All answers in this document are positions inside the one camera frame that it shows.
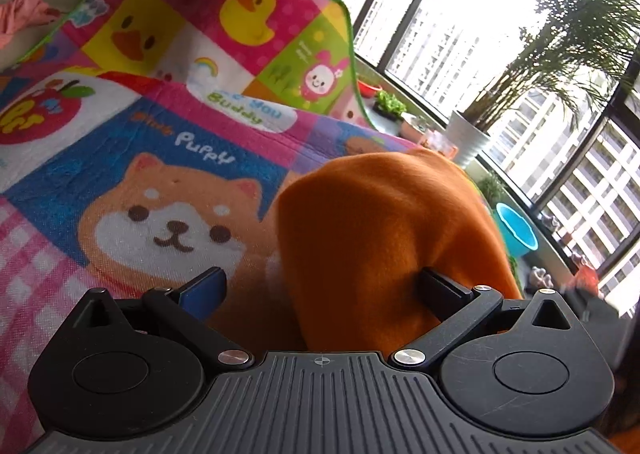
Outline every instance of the white flower pot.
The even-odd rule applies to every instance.
[[[483,150],[491,137],[476,129],[462,115],[453,111],[445,131],[447,139],[458,148],[458,153],[453,158],[453,163],[465,168],[478,153]]]

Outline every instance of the pink gingham pattern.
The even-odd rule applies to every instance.
[[[29,372],[65,316],[96,285],[0,196],[0,454],[21,452],[42,434],[27,394]]]

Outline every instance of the metal screw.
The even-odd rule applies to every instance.
[[[423,363],[426,357],[422,351],[418,351],[417,349],[401,349],[394,353],[394,360],[398,362],[398,364],[415,366]]]
[[[249,361],[249,354],[240,349],[228,349],[218,355],[218,361],[228,366],[239,366]]]

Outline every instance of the dog nose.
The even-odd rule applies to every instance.
[[[189,225],[184,221],[169,221],[166,227],[172,234],[183,234],[189,230]]]

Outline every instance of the green square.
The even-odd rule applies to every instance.
[[[318,54],[329,52],[333,68],[347,62],[345,68],[334,75],[335,86],[327,94],[309,100],[303,97],[302,89],[306,74],[320,63]],[[285,104],[294,108],[326,114],[335,99],[351,84],[351,62],[349,45],[324,16],[316,17],[292,40],[256,77]]]

